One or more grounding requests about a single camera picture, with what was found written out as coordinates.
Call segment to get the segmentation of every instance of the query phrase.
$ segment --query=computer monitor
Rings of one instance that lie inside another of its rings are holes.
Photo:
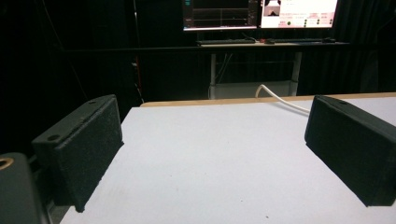
[[[332,28],[337,0],[261,0],[259,28]]]
[[[257,29],[261,0],[182,0],[183,31]]]

